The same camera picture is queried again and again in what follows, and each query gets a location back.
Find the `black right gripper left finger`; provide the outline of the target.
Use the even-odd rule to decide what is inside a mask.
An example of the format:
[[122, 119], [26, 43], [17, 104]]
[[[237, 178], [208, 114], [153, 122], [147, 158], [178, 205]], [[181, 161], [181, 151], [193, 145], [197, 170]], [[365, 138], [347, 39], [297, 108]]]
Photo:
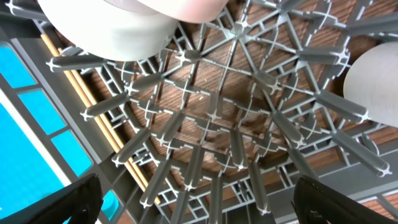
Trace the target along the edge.
[[97, 174], [88, 174], [38, 202], [1, 220], [1, 223], [84, 223], [95, 224], [103, 204]]

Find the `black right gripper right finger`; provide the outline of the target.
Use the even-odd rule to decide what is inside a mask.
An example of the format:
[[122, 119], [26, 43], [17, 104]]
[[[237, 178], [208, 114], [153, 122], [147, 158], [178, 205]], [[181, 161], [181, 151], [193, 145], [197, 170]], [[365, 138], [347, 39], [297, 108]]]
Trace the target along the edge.
[[295, 185], [293, 205], [300, 224], [397, 223], [307, 175]]

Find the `white cup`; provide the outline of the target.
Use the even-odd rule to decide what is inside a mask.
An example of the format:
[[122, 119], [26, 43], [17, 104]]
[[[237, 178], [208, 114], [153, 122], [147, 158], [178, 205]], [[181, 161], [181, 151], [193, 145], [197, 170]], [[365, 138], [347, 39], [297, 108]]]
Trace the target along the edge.
[[368, 109], [372, 121], [397, 127], [397, 42], [362, 54], [346, 74], [343, 96]]

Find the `grey-green bowl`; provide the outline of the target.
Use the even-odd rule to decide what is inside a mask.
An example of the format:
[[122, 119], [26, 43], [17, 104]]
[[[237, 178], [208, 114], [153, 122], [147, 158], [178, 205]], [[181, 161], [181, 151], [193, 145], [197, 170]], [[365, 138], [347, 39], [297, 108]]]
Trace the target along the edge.
[[171, 41], [178, 21], [136, 0], [38, 0], [51, 24], [83, 50], [110, 60], [154, 56]]

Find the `pink shallow bowl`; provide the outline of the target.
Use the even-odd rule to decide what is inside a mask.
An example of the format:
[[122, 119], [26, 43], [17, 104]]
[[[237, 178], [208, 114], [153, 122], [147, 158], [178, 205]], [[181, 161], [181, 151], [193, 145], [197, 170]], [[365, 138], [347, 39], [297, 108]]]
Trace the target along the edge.
[[139, 0], [155, 11], [180, 21], [204, 23], [214, 20], [228, 0]]

